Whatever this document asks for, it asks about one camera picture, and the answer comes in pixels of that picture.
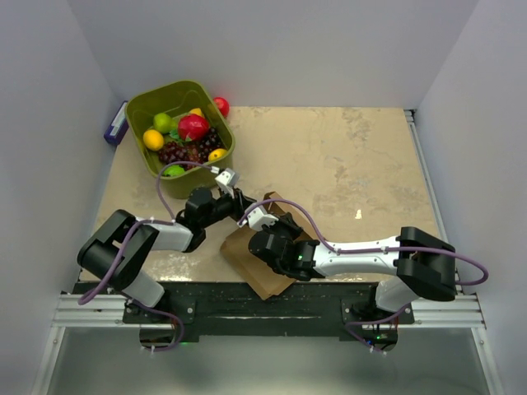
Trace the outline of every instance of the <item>red apple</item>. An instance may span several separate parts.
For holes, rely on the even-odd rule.
[[[178,134],[187,142],[199,140],[207,134],[207,131],[207,120],[196,114],[187,115],[178,123]]]
[[[215,97],[214,103],[216,103],[217,109],[220,110],[220,113],[222,113],[223,118],[227,118],[227,115],[229,114],[229,109],[231,107],[229,106],[229,102],[222,97]]]

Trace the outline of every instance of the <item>cardboard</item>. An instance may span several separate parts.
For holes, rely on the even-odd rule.
[[[282,197],[276,192],[267,193],[263,197],[263,199],[277,198],[281,199]],[[304,230],[297,240],[316,239],[315,230],[309,221],[293,206],[282,202],[273,202],[266,205],[265,209],[276,216],[290,212],[295,222]],[[260,261],[249,252],[249,241],[255,233],[248,226],[235,230],[226,237],[220,252],[259,297],[266,300],[272,295],[280,295],[296,280],[276,274],[267,266],[267,263]]]

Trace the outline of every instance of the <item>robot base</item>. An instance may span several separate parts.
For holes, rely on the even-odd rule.
[[[285,336],[337,337],[340,341],[355,340],[344,324],[366,321],[358,317],[353,306],[372,300],[376,283],[295,283],[278,296],[261,300],[246,283],[161,282],[172,306],[184,325],[183,342],[198,342],[200,336]],[[93,284],[78,283],[74,293],[83,293]],[[145,315],[139,309],[126,309],[124,323],[169,323],[168,318]],[[401,314],[399,323],[413,323],[413,311]],[[397,342],[395,330],[362,330],[355,332],[377,346]],[[173,337],[173,330],[140,331],[144,346],[164,346]]]

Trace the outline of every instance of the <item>small purple box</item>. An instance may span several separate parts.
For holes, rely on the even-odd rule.
[[[124,114],[124,108],[128,102],[124,101],[117,114],[114,116],[114,120],[108,126],[105,132],[105,140],[112,146],[118,146],[123,140],[124,134],[128,130],[128,121]]]

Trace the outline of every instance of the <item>white enclosure wall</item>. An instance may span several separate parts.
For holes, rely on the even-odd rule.
[[[416,108],[477,0],[68,0],[121,99],[179,79],[235,105]]]
[[[449,239],[491,271],[478,295],[508,395],[527,388],[526,17],[481,0],[417,111]]]
[[[0,393],[28,393],[71,287],[118,103],[65,0],[0,11]]]

